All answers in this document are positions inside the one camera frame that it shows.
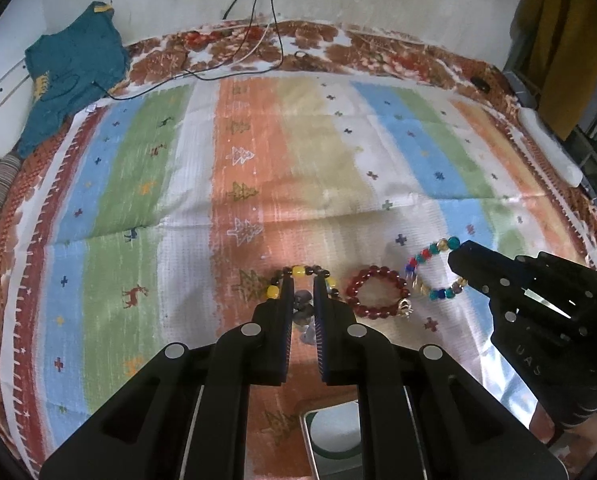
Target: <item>blue bead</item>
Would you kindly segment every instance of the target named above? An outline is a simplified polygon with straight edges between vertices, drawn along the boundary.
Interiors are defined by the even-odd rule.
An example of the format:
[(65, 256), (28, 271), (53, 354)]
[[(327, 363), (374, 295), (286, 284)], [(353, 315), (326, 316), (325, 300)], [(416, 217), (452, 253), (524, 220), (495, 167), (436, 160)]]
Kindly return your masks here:
[(461, 240), (456, 238), (455, 236), (451, 236), (448, 238), (448, 247), (453, 251), (454, 249), (458, 249), (461, 244)]

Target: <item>dark red stripe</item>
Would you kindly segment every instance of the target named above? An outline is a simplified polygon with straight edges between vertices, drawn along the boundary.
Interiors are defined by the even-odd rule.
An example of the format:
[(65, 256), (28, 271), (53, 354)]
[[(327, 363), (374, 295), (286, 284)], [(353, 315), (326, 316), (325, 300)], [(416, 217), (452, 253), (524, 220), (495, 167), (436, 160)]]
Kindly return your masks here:
[[(59, 206), (72, 183), (76, 168), (89, 144), (89, 140), (94, 135), (96, 127), (101, 122), (106, 110), (107, 108), (96, 108), (94, 112), (90, 113), (67, 149), (63, 164), (59, 168), (51, 187), (51, 196), (47, 198), (38, 215), (36, 231), (27, 249), (27, 266), (18, 290), (18, 299), (16, 301), (17, 324), (14, 327), (14, 347), (18, 350), (14, 354), (14, 361), (18, 364), (14, 364), (14, 373), (20, 379), (14, 377), (14, 384), (22, 391), (14, 391), (14, 407), (21, 413), (21, 415), (16, 415), (16, 422), (19, 424), (20, 435), (26, 439), (23, 443), (27, 448), (29, 458), (37, 463), (37, 465), (33, 464), (35, 470), (40, 468), (46, 458), (43, 449), (44, 435), (34, 389), (36, 374), (32, 357), (34, 329), (38, 314), (38, 298), (40, 298), (38, 289), (45, 263), (45, 246), (51, 235), (56, 212), (59, 210)], [(25, 348), (25, 353), (21, 353), (21, 348)]]

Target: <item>yellow cloth hanging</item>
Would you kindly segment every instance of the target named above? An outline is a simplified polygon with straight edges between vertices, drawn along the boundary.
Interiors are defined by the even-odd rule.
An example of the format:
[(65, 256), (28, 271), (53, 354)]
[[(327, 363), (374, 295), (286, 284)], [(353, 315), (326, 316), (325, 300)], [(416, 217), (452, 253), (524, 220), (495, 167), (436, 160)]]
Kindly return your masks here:
[(536, 30), (523, 72), (541, 89), (539, 115), (565, 140), (597, 83), (597, 1), (523, 0), (518, 22)]

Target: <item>bracelet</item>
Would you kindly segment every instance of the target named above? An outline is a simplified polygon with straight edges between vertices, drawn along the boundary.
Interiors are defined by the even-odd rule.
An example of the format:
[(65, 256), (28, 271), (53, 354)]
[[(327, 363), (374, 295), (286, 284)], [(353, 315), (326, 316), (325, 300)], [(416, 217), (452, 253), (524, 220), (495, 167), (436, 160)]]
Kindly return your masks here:
[(423, 249), (413, 258), (410, 258), (405, 266), (405, 275), (412, 281), (412, 288), (431, 300), (451, 300), (457, 294), (463, 292), (463, 288), (467, 286), (465, 278), (457, 278), (447, 288), (431, 288), (416, 274), (416, 267), (424, 264), (434, 254), (439, 254), (441, 251), (453, 251), (454, 249), (458, 249), (460, 245), (461, 241), (455, 236), (448, 239), (441, 238), (438, 242), (430, 244), (429, 247)]
[[(399, 289), (401, 299), (390, 306), (365, 306), (361, 305), (361, 300), (357, 297), (359, 289), (367, 282), (372, 276), (377, 278), (385, 278), (390, 282), (393, 282), (395, 287)], [(389, 267), (379, 267), (376, 265), (370, 266), (368, 269), (363, 269), (359, 272), (359, 275), (353, 279), (350, 286), (347, 288), (347, 295), (349, 296), (347, 303), (354, 309), (354, 314), (359, 317), (369, 317), (370, 319), (376, 319), (381, 317), (385, 319), (389, 316), (405, 316), (409, 317), (412, 314), (412, 303), (407, 299), (410, 297), (410, 291), (407, 288), (407, 282), (401, 278), (398, 272), (390, 270)]]
[(282, 270), (277, 270), (274, 273), (274, 277), (270, 280), (270, 285), (267, 288), (266, 295), (271, 300), (278, 300), (280, 297), (280, 280), (285, 276), (310, 276), (312, 274), (321, 274), (325, 278), (325, 286), (327, 287), (327, 293), (335, 299), (338, 299), (339, 291), (336, 288), (336, 280), (330, 276), (330, 271), (323, 269), (323, 267), (315, 266), (301, 266), (295, 265), (293, 267), (283, 267)]

